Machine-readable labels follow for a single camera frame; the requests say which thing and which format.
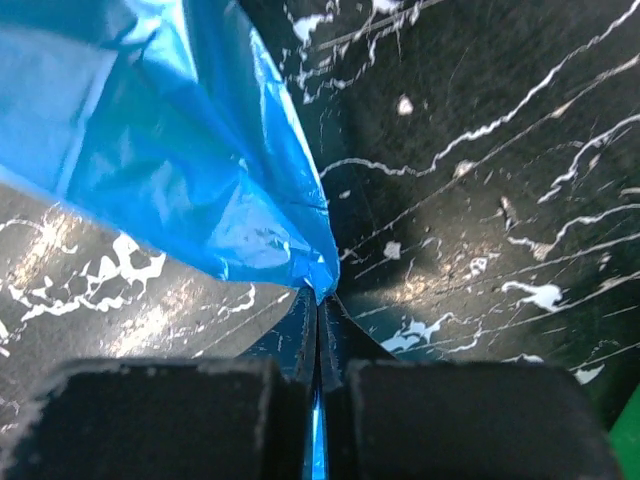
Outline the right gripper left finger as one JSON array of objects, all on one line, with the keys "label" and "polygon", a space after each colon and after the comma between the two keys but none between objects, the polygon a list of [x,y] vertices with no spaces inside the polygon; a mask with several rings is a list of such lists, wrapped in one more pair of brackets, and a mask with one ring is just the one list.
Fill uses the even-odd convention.
[{"label": "right gripper left finger", "polygon": [[315,295],[233,358],[86,358],[39,384],[5,479],[308,479]]}]

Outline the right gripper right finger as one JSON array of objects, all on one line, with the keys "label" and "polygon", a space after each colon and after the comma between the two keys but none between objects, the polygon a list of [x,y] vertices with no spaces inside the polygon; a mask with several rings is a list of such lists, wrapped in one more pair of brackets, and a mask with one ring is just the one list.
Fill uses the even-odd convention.
[{"label": "right gripper right finger", "polygon": [[544,363],[408,362],[336,298],[319,308],[331,479],[619,479],[591,403]]}]

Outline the detached blue trash bag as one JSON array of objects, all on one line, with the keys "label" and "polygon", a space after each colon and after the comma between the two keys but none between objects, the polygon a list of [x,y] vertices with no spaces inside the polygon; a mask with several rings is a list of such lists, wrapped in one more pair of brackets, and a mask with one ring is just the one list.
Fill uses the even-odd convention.
[{"label": "detached blue trash bag", "polygon": [[235,1],[5,1],[1,179],[213,277],[338,284],[291,97]]}]

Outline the green vegetable basket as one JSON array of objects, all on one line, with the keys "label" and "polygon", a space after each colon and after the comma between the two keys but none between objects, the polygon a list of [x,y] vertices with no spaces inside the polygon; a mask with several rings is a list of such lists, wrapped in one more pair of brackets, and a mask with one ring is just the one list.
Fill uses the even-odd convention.
[{"label": "green vegetable basket", "polygon": [[636,387],[609,434],[624,479],[640,480],[639,435],[640,388]]}]

